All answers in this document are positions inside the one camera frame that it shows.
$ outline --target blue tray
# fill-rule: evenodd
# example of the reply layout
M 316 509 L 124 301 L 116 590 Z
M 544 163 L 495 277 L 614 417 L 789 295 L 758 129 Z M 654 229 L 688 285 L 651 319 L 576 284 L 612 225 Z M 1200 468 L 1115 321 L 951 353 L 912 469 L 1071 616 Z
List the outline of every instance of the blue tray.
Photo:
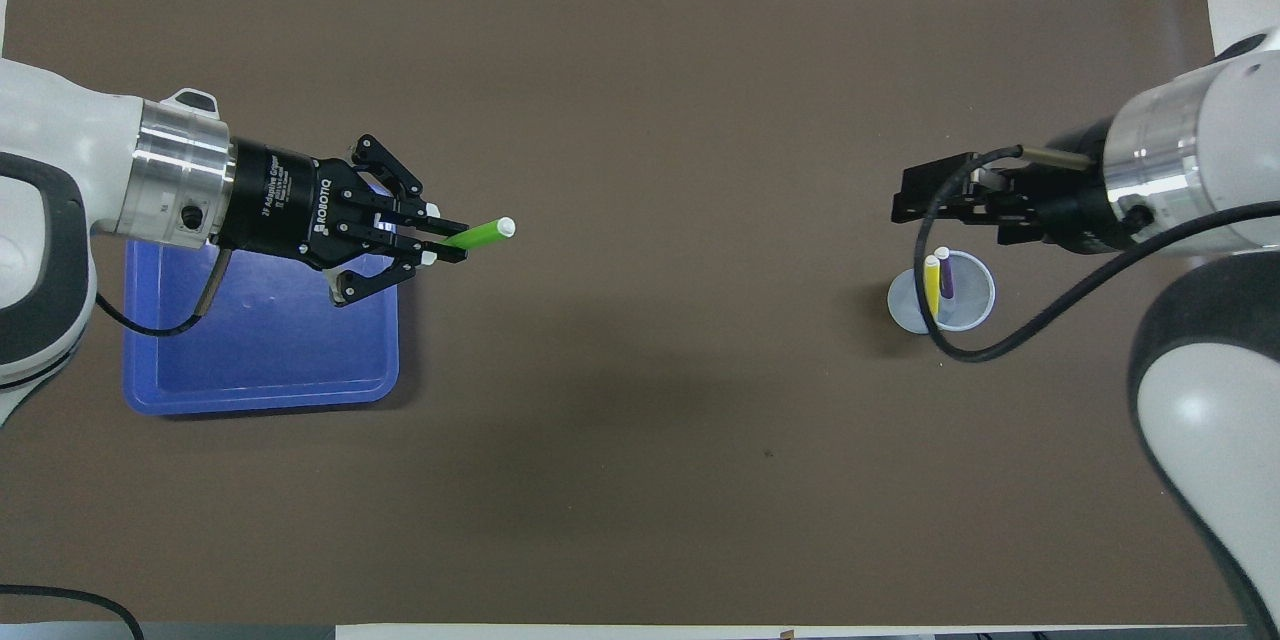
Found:
M 129 242 L 125 312 L 146 326 L 191 315 L 216 250 Z M 348 262 L 361 275 L 387 259 Z M 209 315 L 173 338 L 124 330 L 124 397 L 143 415 L 229 412 L 384 397 L 399 376 L 396 288 L 351 307 L 324 275 L 289 260 L 233 253 Z

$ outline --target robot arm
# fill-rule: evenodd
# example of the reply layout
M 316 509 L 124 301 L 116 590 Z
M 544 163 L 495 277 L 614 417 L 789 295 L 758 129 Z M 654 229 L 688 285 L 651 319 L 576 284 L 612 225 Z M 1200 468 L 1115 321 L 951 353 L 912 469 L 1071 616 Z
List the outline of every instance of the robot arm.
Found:
M 1280 33 L 1272 29 L 1139 93 L 1110 119 L 1047 148 L 1020 148 L 1020 166 L 978 166 L 977 154 L 911 166 L 892 220 L 922 219 L 942 186 L 973 165 L 937 218 L 997 227 L 1001 244 L 1129 251 L 1212 212 L 1277 201 L 1276 108 Z M 1275 250 L 1280 219 L 1254 218 L 1167 250 Z M 1275 276 L 1280 253 L 1253 252 L 1170 285 L 1139 326 L 1129 381 L 1148 457 L 1261 637 L 1280 637 L 1280 294 L 1267 292 Z M 1265 297 L 1243 300 L 1248 289 Z
M 232 137 L 197 90 L 150 102 L 0 60 L 0 422 L 79 343 L 97 292 L 91 233 L 306 262 L 344 306 L 466 260 L 445 239 L 467 225 L 442 219 L 422 189 L 370 134 L 343 160 L 317 160 Z M 393 262 L 375 276 L 333 270 L 361 253 Z
M 974 172 L 938 218 L 996 225 L 1001 244 L 1034 241 L 1116 252 L 1181 221 L 1280 198 L 1280 29 L 1229 47 L 1207 67 L 1138 93 L 1115 116 L 1028 148 L 1024 166 Z M 911 166 L 893 221 L 918 220 L 934 189 L 974 154 Z M 1185 239 L 1175 253 L 1280 242 L 1280 219 Z

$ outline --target green marker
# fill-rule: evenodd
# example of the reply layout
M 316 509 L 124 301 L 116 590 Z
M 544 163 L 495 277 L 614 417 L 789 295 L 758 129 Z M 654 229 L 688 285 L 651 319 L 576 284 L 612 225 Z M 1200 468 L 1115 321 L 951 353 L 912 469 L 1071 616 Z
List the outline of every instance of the green marker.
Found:
M 440 239 L 440 244 L 452 244 L 454 248 L 470 251 L 471 248 L 479 248 L 480 244 L 506 241 L 509 236 L 515 234 L 516 220 L 499 218 L 494 221 L 485 221 L 484 225 L 472 227 L 470 230 L 462 230 L 451 238 Z

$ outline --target plastic cup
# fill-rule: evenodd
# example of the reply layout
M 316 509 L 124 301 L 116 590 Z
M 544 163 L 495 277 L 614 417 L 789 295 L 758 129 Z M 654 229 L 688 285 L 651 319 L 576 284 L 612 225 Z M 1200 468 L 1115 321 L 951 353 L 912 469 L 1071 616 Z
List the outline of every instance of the plastic cup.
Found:
M 991 308 L 996 306 L 996 279 L 980 260 L 960 251 L 951 251 L 951 278 L 955 297 L 938 301 L 938 326 L 951 333 L 973 330 L 987 320 Z M 928 333 L 924 317 L 920 317 L 920 306 L 915 301 L 910 268 L 888 285 L 888 314 L 908 333 Z

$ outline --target brown mat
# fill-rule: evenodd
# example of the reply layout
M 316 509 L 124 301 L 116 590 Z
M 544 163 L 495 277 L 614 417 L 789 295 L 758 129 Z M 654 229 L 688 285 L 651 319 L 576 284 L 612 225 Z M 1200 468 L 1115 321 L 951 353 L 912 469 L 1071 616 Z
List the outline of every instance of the brown mat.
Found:
M 8 12 L 14 60 L 210 90 L 233 133 L 325 157 L 370 131 L 445 216 L 508 212 L 520 236 L 404 289 L 403 375 L 365 410 L 134 415 L 96 315 L 0 430 L 4 581 L 156 621 L 1238 617 L 1125 403 L 1134 326 L 1179 261 L 987 366 L 884 311 L 915 233 L 888 221 L 902 166 L 1114 113 L 1210 58 L 1203 0 Z M 1100 262 L 938 241 L 1000 284 L 970 346 Z M 113 298 L 120 247 L 96 242 Z

